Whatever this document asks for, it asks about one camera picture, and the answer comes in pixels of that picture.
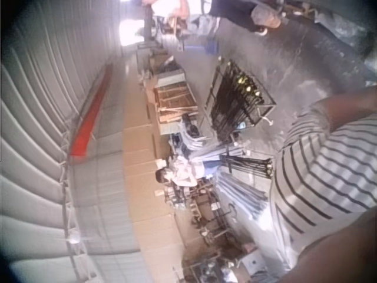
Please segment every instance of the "white shirt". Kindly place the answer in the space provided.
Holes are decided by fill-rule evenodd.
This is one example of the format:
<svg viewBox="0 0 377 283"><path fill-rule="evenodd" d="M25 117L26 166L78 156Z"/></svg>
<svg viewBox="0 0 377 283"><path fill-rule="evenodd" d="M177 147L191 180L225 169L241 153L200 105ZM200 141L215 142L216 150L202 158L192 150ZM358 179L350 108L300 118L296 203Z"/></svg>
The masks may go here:
<svg viewBox="0 0 377 283"><path fill-rule="evenodd" d="M330 133L321 112L305 110L276 157L270 206L291 268L307 246L376 205L377 113Z"/></svg>
<svg viewBox="0 0 377 283"><path fill-rule="evenodd" d="M208 14L211 10L212 0L203 0L204 1L204 13ZM202 15L201 3L202 0L187 0L188 8L190 10L190 18L198 17ZM181 7L180 0L158 0L152 4L152 10L156 16L160 17L169 17L175 9Z"/></svg>
<svg viewBox="0 0 377 283"><path fill-rule="evenodd" d="M203 162L189 162L182 156L174 158L169 168L173 171L174 177L172 181L178 186L187 186L187 182L190 181L190 176L194 176L195 179L204 177L204 165Z"/></svg>

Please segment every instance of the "red beam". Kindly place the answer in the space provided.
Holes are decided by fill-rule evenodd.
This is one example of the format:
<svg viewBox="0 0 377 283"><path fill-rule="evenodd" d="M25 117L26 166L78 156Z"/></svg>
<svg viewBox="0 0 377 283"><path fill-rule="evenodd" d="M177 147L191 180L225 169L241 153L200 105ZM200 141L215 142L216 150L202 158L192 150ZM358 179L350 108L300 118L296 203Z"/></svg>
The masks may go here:
<svg viewBox="0 0 377 283"><path fill-rule="evenodd" d="M109 85L111 74L113 73L113 65L107 65L104 77L98 90L95 94L95 97L90 105L88 112L86 113L80 128L77 131L75 140L72 144L71 155L72 156L86 156L87 147L90 140L90 134L93 131L95 119L100 112L102 101L105 97L107 87Z"/></svg>

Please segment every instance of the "woman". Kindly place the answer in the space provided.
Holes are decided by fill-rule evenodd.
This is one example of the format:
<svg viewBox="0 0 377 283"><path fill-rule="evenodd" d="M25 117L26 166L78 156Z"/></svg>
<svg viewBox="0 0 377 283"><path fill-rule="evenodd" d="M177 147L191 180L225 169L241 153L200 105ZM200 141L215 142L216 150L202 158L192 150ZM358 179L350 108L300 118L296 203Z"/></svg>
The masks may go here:
<svg viewBox="0 0 377 283"><path fill-rule="evenodd" d="M242 0L143 0L156 16L179 17L193 22L202 15L226 18L257 35L266 35L267 28L256 25L251 18L255 4Z"/></svg>
<svg viewBox="0 0 377 283"><path fill-rule="evenodd" d="M178 156L169 167L156 171L156 180L158 183L174 182L181 187L195 187L198 185L197 179L215 174L220 166L219 160L190 162Z"/></svg>

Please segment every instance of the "person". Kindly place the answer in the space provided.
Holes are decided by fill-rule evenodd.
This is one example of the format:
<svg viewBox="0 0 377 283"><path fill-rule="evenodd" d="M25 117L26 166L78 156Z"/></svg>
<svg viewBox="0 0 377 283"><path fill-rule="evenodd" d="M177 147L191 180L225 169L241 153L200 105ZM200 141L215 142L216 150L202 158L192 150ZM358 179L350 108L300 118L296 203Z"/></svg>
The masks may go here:
<svg viewBox="0 0 377 283"><path fill-rule="evenodd" d="M251 17L256 4L242 0L143 0L160 17L179 17L195 22L202 15L226 18L257 35L266 35L267 28L256 25Z"/></svg>
<svg viewBox="0 0 377 283"><path fill-rule="evenodd" d="M273 227L293 268L280 282L368 282L371 266L376 276L377 87L304 109L275 168Z"/></svg>
<svg viewBox="0 0 377 283"><path fill-rule="evenodd" d="M156 171L156 181L174 182L182 187L195 187L198 184L197 179L215 174L220 165L219 160L190 162L178 156L170 162L169 167Z"/></svg>

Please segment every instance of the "metal truss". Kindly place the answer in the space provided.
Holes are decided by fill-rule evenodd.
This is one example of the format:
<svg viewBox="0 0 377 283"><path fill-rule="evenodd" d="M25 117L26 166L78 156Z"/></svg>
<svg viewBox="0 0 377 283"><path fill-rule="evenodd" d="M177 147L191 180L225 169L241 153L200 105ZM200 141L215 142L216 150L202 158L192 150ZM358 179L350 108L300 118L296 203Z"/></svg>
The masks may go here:
<svg viewBox="0 0 377 283"><path fill-rule="evenodd" d="M67 249L70 255L72 267L77 277L77 282L103 283L104 280L95 266L95 263L88 255L87 249L82 241L80 227L77 221L72 192L68 182L68 159L73 133L77 128L77 120L69 119L66 123L65 133L62 135L60 168L61 174L59 183L63 192L63 223L64 235Z"/></svg>

